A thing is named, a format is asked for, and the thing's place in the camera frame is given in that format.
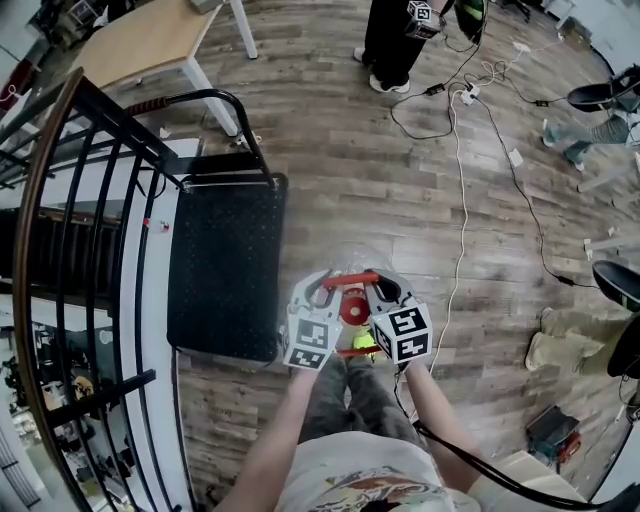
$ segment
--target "shoe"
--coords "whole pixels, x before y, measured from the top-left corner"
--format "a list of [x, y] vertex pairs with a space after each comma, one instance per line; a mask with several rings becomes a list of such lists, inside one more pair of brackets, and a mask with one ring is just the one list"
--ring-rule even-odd
[[542, 136], [540, 138], [542, 139], [542, 143], [545, 146], [547, 146], [548, 148], [552, 148], [553, 146], [556, 145], [556, 143], [552, 142], [549, 138], [545, 136], [545, 134], [547, 133], [547, 126], [549, 126], [549, 121], [545, 119], [544, 121], [542, 121]]
[[538, 344], [538, 339], [540, 338], [540, 336], [543, 336], [543, 333], [537, 332], [531, 337], [529, 350], [527, 350], [527, 356], [524, 358], [524, 365], [526, 366], [527, 370], [529, 370], [530, 372], [533, 372], [542, 366], [533, 362], [533, 354], [536, 349], [536, 345]]
[[364, 48], [358, 46], [357, 48], [353, 49], [353, 59], [357, 60], [358, 62], [361, 62], [364, 64], [362, 58], [364, 56]]
[[[371, 334], [371, 329], [368, 327], [360, 329], [353, 337], [353, 341], [351, 343], [351, 348], [356, 350], [366, 350], [377, 346], [378, 344]], [[371, 362], [375, 361], [374, 354], [375, 352], [366, 354], [367, 357], [371, 358]]]
[[567, 162], [569, 162], [571, 165], [573, 165], [578, 171], [580, 172], [584, 172], [584, 162], [576, 162], [575, 160], [569, 158], [567, 156], [567, 152], [564, 152], [564, 157], [567, 159]]
[[378, 80], [373, 74], [369, 75], [369, 85], [374, 91], [382, 93], [397, 92], [400, 94], [404, 94], [406, 92], [409, 92], [409, 90], [411, 89], [411, 82], [409, 80], [407, 80], [407, 83], [404, 85], [392, 85], [391, 87], [385, 89], [384, 87], [382, 87], [382, 82]]
[[547, 318], [552, 311], [553, 311], [553, 308], [544, 308], [540, 313], [540, 321], [543, 321], [545, 318]]

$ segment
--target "power adapter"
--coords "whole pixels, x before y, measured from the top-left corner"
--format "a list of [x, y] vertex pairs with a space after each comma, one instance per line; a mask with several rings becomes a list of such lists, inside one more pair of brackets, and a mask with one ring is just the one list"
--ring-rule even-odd
[[439, 92], [444, 91], [444, 84], [436, 84], [429, 87], [423, 94], [427, 96], [433, 96], [434, 94], [438, 94]]
[[478, 94], [480, 94], [480, 88], [475, 84], [469, 84], [467, 88], [462, 91], [460, 99], [462, 100], [462, 103], [469, 106], [476, 100]]

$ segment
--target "white table leg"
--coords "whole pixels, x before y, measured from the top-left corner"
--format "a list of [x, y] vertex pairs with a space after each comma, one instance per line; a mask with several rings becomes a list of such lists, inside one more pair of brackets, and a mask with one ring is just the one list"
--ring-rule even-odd
[[569, 16], [571, 16], [571, 13], [573, 12], [573, 9], [575, 8], [575, 6], [576, 6], [576, 4], [571, 2], [571, 7], [569, 7], [569, 9], [567, 9], [567, 12], [564, 13], [562, 18], [560, 18], [558, 20], [558, 23], [556, 23], [556, 30], [560, 30], [562, 28], [562, 25], [564, 25], [565, 22], [569, 19]]
[[250, 59], [258, 58], [258, 49], [256, 48], [256, 42], [253, 40], [253, 34], [247, 21], [247, 15], [244, 12], [244, 6], [242, 0], [230, 0], [231, 8], [233, 9], [233, 15], [236, 18], [238, 24], [238, 30], [240, 30], [240, 36], [244, 42], [244, 47], [247, 49], [247, 55]]
[[[195, 58], [189, 57], [184, 61], [182, 72], [196, 89], [213, 89], [213, 85], [211, 85], [207, 75], [204, 74]], [[227, 135], [231, 137], [238, 135], [238, 127], [221, 100], [218, 98], [205, 98], [204, 102]]]
[[591, 190], [593, 188], [599, 187], [611, 181], [612, 179], [624, 174], [629, 169], [625, 167], [614, 167], [613, 169], [609, 169], [608, 171], [601, 172], [595, 178], [591, 178], [590, 180], [582, 181], [578, 184], [578, 192], [586, 192], [587, 190]]
[[640, 235], [621, 236], [617, 238], [609, 238], [608, 240], [600, 240], [599, 242], [586, 241], [584, 243], [585, 252], [602, 251], [604, 249], [613, 249], [623, 245], [640, 245]]

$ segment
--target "white cable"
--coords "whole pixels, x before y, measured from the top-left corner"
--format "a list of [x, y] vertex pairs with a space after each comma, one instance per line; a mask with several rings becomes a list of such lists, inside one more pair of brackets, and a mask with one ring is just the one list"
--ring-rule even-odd
[[[531, 53], [536, 53], [536, 52], [542, 52], [542, 51], [546, 50], [547, 48], [551, 48], [552, 46], [555, 46], [557, 44], [562, 44], [562, 41], [557, 41], [555, 43], [550, 43], [550, 44], [548, 44], [546, 46], [543, 46], [542, 48], [536, 48], [535, 50], [531, 50], [531, 51], [529, 51], [527, 53], [531, 54]], [[487, 73], [489, 73], [489, 76], [491, 77], [491, 79], [488, 82], [484, 83], [484, 84], [475, 84], [475, 85], [478, 86], [478, 87], [485, 87], [485, 86], [487, 86], [489, 84], [492, 84], [495, 81], [496, 77], [498, 77], [500, 75], [503, 75], [507, 71], [509, 71], [511, 69], [511, 66], [513, 66], [516, 62], [518, 62], [520, 60], [520, 57], [522, 57], [523, 53], [524, 53], [524, 50], [521, 48], [518, 51], [518, 55], [516, 55], [516, 58], [511, 60], [511, 61], [509, 61], [509, 63], [505, 67], [505, 69], [501, 70], [501, 71], [497, 71], [495, 69], [495, 67], [494, 67], [497, 64], [497, 62], [495, 64], [492, 64], [491, 62], [487, 62], [486, 60], [483, 60], [482, 61], [482, 67], [484, 68], [484, 70]]]
[[442, 339], [444, 338], [444, 333], [447, 331], [447, 327], [449, 327], [449, 323], [451, 323], [451, 303], [453, 302], [453, 297], [458, 291], [459, 284], [459, 273], [460, 273], [460, 263], [462, 262], [462, 257], [464, 256], [464, 230], [467, 228], [467, 222], [469, 222], [469, 212], [467, 211], [467, 202], [465, 198], [464, 191], [464, 173], [462, 171], [462, 162], [460, 161], [460, 137], [458, 136], [458, 115], [456, 113], [456, 109], [453, 106], [453, 102], [456, 99], [456, 94], [461, 93], [462, 91], [455, 91], [451, 96], [451, 103], [449, 104], [449, 108], [453, 112], [453, 133], [456, 136], [456, 160], [458, 161], [458, 170], [460, 172], [460, 190], [462, 192], [462, 208], [464, 209], [464, 222], [462, 223], [462, 229], [460, 230], [460, 256], [458, 257], [458, 261], [456, 263], [455, 270], [455, 286], [453, 287], [453, 291], [449, 296], [449, 302], [447, 304], [447, 323], [444, 324], [444, 328], [440, 333], [440, 337], [438, 338], [438, 344], [436, 346], [436, 355], [431, 361], [431, 368], [429, 371], [433, 373], [433, 368], [436, 364], [436, 360], [438, 359], [438, 355], [440, 354], [440, 346], [442, 345]]
[[16, 86], [11, 84], [8, 88], [7, 88], [7, 96], [5, 96], [4, 98], [0, 98], [0, 103], [2, 103], [3, 101], [7, 101], [9, 98], [11, 98], [12, 96], [18, 96], [16, 94]]

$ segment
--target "black pants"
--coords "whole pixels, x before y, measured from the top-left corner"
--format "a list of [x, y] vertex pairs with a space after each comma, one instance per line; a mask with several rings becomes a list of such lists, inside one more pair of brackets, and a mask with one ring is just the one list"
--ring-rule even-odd
[[[347, 385], [351, 389], [348, 409], [344, 404]], [[298, 442], [352, 431], [425, 448], [411, 422], [378, 381], [371, 360], [358, 356], [345, 361], [334, 354], [313, 387]]]
[[[445, 15], [453, 2], [447, 2], [441, 16]], [[407, 12], [408, 4], [408, 0], [371, 2], [363, 61], [373, 64], [371, 71], [384, 88], [407, 83], [409, 71], [425, 43], [424, 39], [414, 39], [405, 34], [411, 21]]]

